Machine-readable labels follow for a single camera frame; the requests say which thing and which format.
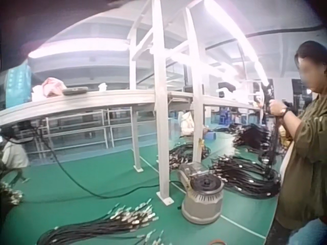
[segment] pink cloth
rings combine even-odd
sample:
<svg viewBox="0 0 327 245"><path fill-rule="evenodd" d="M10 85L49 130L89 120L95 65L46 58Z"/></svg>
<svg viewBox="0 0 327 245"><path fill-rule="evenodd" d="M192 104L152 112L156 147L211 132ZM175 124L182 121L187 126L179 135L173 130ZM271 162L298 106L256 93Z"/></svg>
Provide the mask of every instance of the pink cloth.
<svg viewBox="0 0 327 245"><path fill-rule="evenodd" d="M64 85L63 81L56 78L47 78L42 83L42 90L44 97L54 97L62 95L62 91L67 87Z"/></svg>

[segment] white shirt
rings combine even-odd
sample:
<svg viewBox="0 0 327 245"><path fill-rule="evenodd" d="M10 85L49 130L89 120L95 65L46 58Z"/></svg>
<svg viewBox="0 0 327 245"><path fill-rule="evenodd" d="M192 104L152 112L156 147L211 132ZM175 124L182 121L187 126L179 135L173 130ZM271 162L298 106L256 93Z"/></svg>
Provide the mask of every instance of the white shirt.
<svg viewBox="0 0 327 245"><path fill-rule="evenodd" d="M190 136L194 133L194 121L190 112L182 116L180 128L182 136Z"/></svg>
<svg viewBox="0 0 327 245"><path fill-rule="evenodd" d="M7 142L4 148L2 162L7 168L22 168L29 165L29 159L21 144Z"/></svg>

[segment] cable bundle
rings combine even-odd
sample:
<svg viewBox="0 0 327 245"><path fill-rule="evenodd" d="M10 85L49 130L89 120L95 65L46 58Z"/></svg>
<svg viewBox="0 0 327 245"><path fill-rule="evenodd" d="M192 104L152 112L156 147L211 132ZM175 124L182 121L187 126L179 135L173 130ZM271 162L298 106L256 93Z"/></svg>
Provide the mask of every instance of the cable bundle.
<svg viewBox="0 0 327 245"><path fill-rule="evenodd" d="M0 196L2 203L5 202L13 206L17 206L22 200L22 192L13 190L6 182L0 182Z"/></svg>
<svg viewBox="0 0 327 245"><path fill-rule="evenodd" d="M12 208L21 203L22 192L13 190L9 184L0 181L0 223L1 227L5 223L7 214Z"/></svg>
<svg viewBox="0 0 327 245"><path fill-rule="evenodd" d="M279 193L280 178L277 171L236 156L212 159L211 172L225 184L225 188L250 198L268 199Z"/></svg>
<svg viewBox="0 0 327 245"><path fill-rule="evenodd" d="M211 153L210 148L203 146L201 159L207 158ZM176 145L169 151L169 168L170 171L178 169L182 163L193 161L193 143L182 143Z"/></svg>
<svg viewBox="0 0 327 245"><path fill-rule="evenodd" d="M126 237L117 235L136 231L139 228L148 226L150 222L157 220L158 217L152 212L152 205L149 205L150 202L151 199L146 203L141 203L135 209L131 207L126 208L125 206L119 207L117 204L99 219L55 227L45 232L37 241L37 245L68 245L96 237L105 239L138 239L135 244L141 242L147 244L154 231L147 235L139 236ZM161 235L162 233L157 237L156 241L161 241Z"/></svg>
<svg viewBox="0 0 327 245"><path fill-rule="evenodd" d="M232 123L228 128L215 128L212 131L221 132L227 134L235 134L240 128L242 128L242 124Z"/></svg>
<svg viewBox="0 0 327 245"><path fill-rule="evenodd" d="M270 132L266 127L249 124L239 127L233 141L234 146L249 146L254 152L266 151L270 146Z"/></svg>

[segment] hand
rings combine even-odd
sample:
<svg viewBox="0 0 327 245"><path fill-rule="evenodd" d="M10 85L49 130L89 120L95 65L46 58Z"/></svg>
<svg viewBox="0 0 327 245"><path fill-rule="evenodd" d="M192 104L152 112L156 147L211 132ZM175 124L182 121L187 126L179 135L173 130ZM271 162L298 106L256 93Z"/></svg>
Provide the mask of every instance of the hand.
<svg viewBox="0 0 327 245"><path fill-rule="evenodd" d="M283 114L282 110L284 108L287 108L287 106L281 101L270 100L269 103L270 103L270 105L269 105L270 114L272 114L274 116L281 116Z"/></svg>

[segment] gray machine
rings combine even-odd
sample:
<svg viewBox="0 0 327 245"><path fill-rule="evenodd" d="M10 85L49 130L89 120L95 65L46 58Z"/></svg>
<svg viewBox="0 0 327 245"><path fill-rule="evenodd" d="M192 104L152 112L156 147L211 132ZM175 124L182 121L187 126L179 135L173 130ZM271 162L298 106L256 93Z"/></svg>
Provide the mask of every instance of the gray machine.
<svg viewBox="0 0 327 245"><path fill-rule="evenodd" d="M184 217L199 225L215 222L221 214L224 183L200 163L181 164L178 177L186 189Z"/></svg>

